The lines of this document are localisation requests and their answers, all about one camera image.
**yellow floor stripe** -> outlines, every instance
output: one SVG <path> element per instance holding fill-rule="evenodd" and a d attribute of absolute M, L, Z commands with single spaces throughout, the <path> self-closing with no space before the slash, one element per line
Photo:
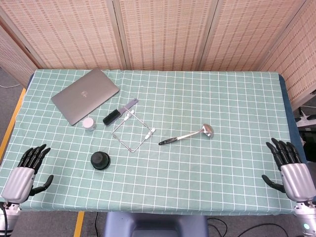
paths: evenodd
<path fill-rule="evenodd" d="M 82 223 L 83 223 L 83 217 L 84 217 L 84 211 L 78 212 L 78 217 L 77 217 L 77 223 L 76 223 L 74 237 L 80 237 Z"/>
<path fill-rule="evenodd" d="M 18 103 L 16 104 L 16 107 L 15 107 L 15 110 L 14 110 L 14 112 L 13 112 L 13 115 L 12 115 L 12 117 L 11 117 L 9 126 L 8 126 L 8 128 L 6 129 L 5 135 L 4 135 L 3 140 L 2 140 L 2 142 L 1 142 L 1 146 L 0 146 L 0 163 L 2 162 L 2 157 L 3 157 L 4 151 L 5 151 L 6 145 L 7 145 L 8 141 L 9 141 L 11 132 L 12 132 L 12 130 L 13 130 L 13 126 L 14 126 L 14 123 L 15 123 L 16 115 L 18 114 L 18 112 L 19 112 L 19 110 L 20 110 L 20 108 L 21 108 L 22 100 L 23 100 L 23 97 L 24 97 L 24 95 L 25 95 L 25 92 L 26 92 L 26 90 L 23 89 L 23 90 L 22 90 L 22 93 L 21 93 L 21 95 L 20 95 L 19 101 L 18 101 Z"/>

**black round object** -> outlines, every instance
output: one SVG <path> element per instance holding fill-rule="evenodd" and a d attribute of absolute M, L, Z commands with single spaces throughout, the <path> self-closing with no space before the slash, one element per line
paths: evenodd
<path fill-rule="evenodd" d="M 105 152 L 95 152 L 91 156 L 91 163 L 94 168 L 101 170 L 110 165 L 111 159 Z"/>

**metal ladle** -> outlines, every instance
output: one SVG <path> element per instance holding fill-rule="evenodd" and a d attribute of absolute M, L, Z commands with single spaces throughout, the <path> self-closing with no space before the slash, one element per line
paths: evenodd
<path fill-rule="evenodd" d="M 172 138 L 169 138 L 167 140 L 164 140 L 162 142 L 159 142 L 158 144 L 159 145 L 164 145 L 164 144 L 167 144 L 167 143 L 170 143 L 170 142 L 175 142 L 175 141 L 178 141 L 178 140 L 181 140 L 183 138 L 186 138 L 186 137 L 191 137 L 195 134 L 198 134 L 198 133 L 204 133 L 206 134 L 208 137 L 212 138 L 214 136 L 214 130 L 212 128 L 212 126 L 208 125 L 208 124 L 203 124 L 202 128 L 197 131 L 197 132 L 194 132 L 194 133 L 191 133 L 191 134 L 188 134 L 188 135 L 184 135 L 184 136 L 181 136 L 181 137 L 172 137 Z"/>

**laptop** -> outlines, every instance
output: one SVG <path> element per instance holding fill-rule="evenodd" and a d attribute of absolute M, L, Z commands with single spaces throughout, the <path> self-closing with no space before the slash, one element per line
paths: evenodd
<path fill-rule="evenodd" d="M 100 69 L 93 69 L 51 100 L 70 125 L 75 125 L 118 92 L 119 88 Z"/>

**laptop logo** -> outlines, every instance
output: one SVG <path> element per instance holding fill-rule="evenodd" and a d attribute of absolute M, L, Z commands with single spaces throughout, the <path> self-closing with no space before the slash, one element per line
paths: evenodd
<path fill-rule="evenodd" d="M 87 95 L 88 95 L 88 92 L 86 92 L 86 91 L 84 90 L 83 92 L 81 92 L 81 95 L 82 95 L 84 98 L 86 98 Z"/>

